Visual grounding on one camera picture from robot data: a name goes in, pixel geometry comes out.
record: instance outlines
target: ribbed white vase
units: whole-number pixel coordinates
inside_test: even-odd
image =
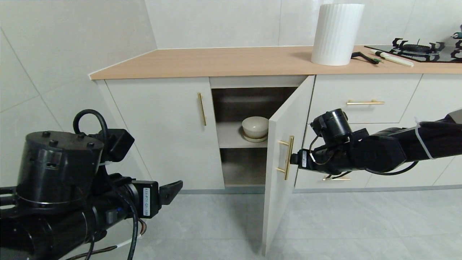
[[[321,5],[311,61],[329,66],[350,63],[364,5]]]

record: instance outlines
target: black cable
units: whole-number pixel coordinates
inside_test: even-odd
[[[141,218],[139,219],[140,223],[141,223],[141,231],[140,231],[140,235],[144,235],[146,233],[146,230],[147,230],[147,224],[146,222],[144,222]],[[91,254],[94,255],[94,254],[100,254],[100,253],[105,253],[105,252],[109,252],[109,251],[112,251],[116,248],[119,248],[118,246],[110,246],[110,247],[106,247],[106,248],[102,248],[102,249],[98,249],[98,250],[95,250],[93,251]],[[85,257],[88,253],[84,253],[84,254],[78,254],[78,255],[75,255],[73,257],[70,257],[66,260],[77,260],[79,258],[82,258],[82,257]]]
[[[88,249],[88,252],[86,253],[85,260],[89,260],[90,256],[93,254],[93,249],[95,248],[95,236],[92,234],[90,237],[90,248]]]
[[[406,169],[401,170],[401,171],[397,171],[397,172],[393,172],[393,173],[382,173],[382,172],[372,171],[372,170],[369,170],[369,169],[365,169],[365,171],[370,172],[370,173],[374,173],[374,174],[378,174],[378,175],[386,175],[386,176],[398,175],[398,174],[401,174],[401,173],[405,173],[405,172],[409,171],[410,169],[414,168],[414,166],[416,166],[417,163],[418,163],[418,161],[415,161],[411,165],[409,165]]]
[[[83,192],[83,190],[76,186],[76,188],[79,190],[80,192],[80,197],[82,198],[82,205],[85,209],[86,212],[91,212],[91,207],[88,205],[87,201],[86,201],[86,196]],[[88,233],[90,234],[90,248],[88,249],[88,252],[85,253],[85,254],[82,254],[85,256],[85,260],[89,260],[90,259],[90,256],[92,254],[92,251],[93,251],[93,248],[95,247],[95,236],[93,234],[94,230],[93,230],[93,225],[88,225]]]
[[[104,143],[103,154],[101,155],[101,162],[105,162],[106,161],[106,155],[107,155],[107,145],[108,145],[108,139],[109,139],[109,133],[108,132],[109,132],[109,130],[108,130],[108,126],[106,124],[106,121],[104,120],[103,116],[98,111],[93,110],[93,109],[85,109],[85,110],[82,110],[79,113],[77,113],[77,115],[75,115],[74,121],[72,122],[74,132],[76,134],[81,133],[80,129],[79,129],[79,121],[82,118],[82,116],[84,116],[86,114],[92,114],[92,115],[96,116],[98,121],[99,121],[99,124],[101,125],[101,129],[102,129],[102,132],[103,132],[103,143]],[[136,247],[136,242],[137,242],[137,239],[138,239],[138,221],[139,221],[138,212],[136,210],[135,205],[133,204],[133,201],[131,201],[129,198],[127,198],[127,196],[124,193],[119,191],[119,189],[116,187],[114,182],[111,180],[111,178],[108,175],[108,172],[106,171],[106,166],[104,166],[104,165],[99,166],[98,170],[101,170],[101,173],[103,174],[104,178],[106,179],[106,182],[109,184],[111,189],[125,203],[128,204],[128,206],[130,207],[130,210],[132,212],[132,215],[133,215],[132,242],[130,244],[130,251],[128,252],[128,257],[127,257],[127,260],[132,260],[133,255],[135,254],[135,247]]]
[[[94,254],[100,254],[100,253],[104,253],[104,252],[109,252],[109,251],[112,251],[112,250],[114,250],[116,248],[117,248],[117,246],[110,246],[110,247],[107,247],[107,248],[102,248],[102,249],[95,250],[91,254],[94,255]],[[68,258],[66,260],[76,260],[76,259],[79,259],[79,258],[82,258],[82,257],[85,257],[85,256],[86,256],[86,253],[78,254],[78,255],[70,257],[70,258]]]
[[[338,178],[342,178],[343,176],[349,174],[350,172],[345,172],[345,173],[342,173],[340,174],[339,176],[336,176],[336,177],[333,177],[332,179],[338,179]]]

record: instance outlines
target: drawer handle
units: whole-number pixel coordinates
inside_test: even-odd
[[[327,176],[324,177],[322,180],[351,180],[351,179],[347,179],[347,178],[333,179],[333,178],[332,178],[332,175],[327,175]]]
[[[384,101],[377,101],[375,99],[371,100],[370,102],[354,102],[353,100],[349,100],[347,105],[384,105]]]
[[[279,141],[279,143],[287,145],[289,147],[287,149],[287,156],[286,156],[286,169],[281,169],[279,167],[276,168],[276,170],[283,172],[285,174],[284,180],[287,180],[289,178],[290,155],[292,154],[292,148],[293,148],[293,136],[289,137],[289,142]]]
[[[197,93],[197,96],[199,97],[199,102],[201,104],[202,117],[204,118],[204,126],[207,126],[207,121],[206,121],[205,112],[204,112],[204,104],[202,103],[202,94],[199,92]]]
[[[326,178],[324,178],[322,180],[351,180],[351,179],[343,179],[343,178],[339,178],[339,179],[331,179],[331,178],[329,178],[329,179],[326,179]]]

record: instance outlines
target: label sticker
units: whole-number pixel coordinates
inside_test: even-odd
[[[302,167],[305,167],[306,168],[306,157],[307,157],[307,153],[306,151],[303,151],[302,152]]]
[[[151,189],[143,188],[143,215],[149,216],[151,214]]]

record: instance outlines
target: robotic arm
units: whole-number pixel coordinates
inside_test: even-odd
[[[388,128],[373,135],[366,129],[352,132],[341,109],[315,118],[310,126],[316,138],[310,149],[292,154],[290,163],[330,176],[344,176],[356,170],[396,175],[422,160],[462,155],[462,109],[435,122],[420,122],[413,128]],[[325,145],[311,150],[320,136]],[[406,162],[413,163],[402,171],[390,173]]]
[[[82,133],[79,120],[85,114],[97,116],[103,130]],[[73,128],[75,134],[44,131],[26,136],[18,185],[0,188],[0,259],[57,260],[91,243],[88,259],[97,253],[92,251],[94,242],[103,239],[107,229],[132,218],[131,259],[138,221],[145,225],[140,218],[155,216],[181,190],[182,181],[159,187],[156,181],[108,175],[105,162],[121,161],[134,139],[124,129],[107,129],[97,111],[78,113]]]

